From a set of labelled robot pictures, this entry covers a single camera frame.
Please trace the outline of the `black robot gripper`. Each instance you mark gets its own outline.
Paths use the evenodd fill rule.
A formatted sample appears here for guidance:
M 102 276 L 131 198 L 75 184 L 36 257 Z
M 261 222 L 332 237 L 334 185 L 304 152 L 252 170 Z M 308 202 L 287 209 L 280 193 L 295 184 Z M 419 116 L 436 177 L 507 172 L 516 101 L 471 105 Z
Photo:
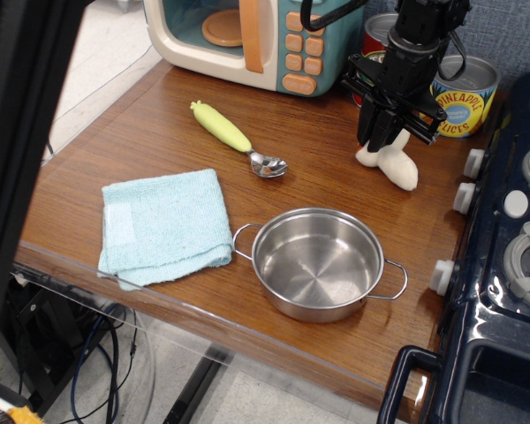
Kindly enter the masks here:
M 410 41 L 392 28 L 381 64 L 360 54 L 349 57 L 342 85 L 362 98 L 357 139 L 368 152 L 379 152 L 406 129 L 431 145 L 446 112 L 430 94 L 438 71 L 441 39 Z

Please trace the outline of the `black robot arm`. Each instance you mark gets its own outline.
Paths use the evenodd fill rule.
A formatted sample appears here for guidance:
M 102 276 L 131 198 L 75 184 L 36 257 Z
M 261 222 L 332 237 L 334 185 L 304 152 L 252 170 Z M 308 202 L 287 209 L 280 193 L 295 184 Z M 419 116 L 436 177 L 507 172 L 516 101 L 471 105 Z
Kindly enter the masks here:
M 368 152 L 391 145 L 402 130 L 435 142 L 447 113 L 430 87 L 445 75 L 440 64 L 450 42 L 466 57 L 455 30 L 470 10 L 467 1 L 399 1 L 381 63 L 350 57 L 343 84 L 362 98 L 357 139 Z

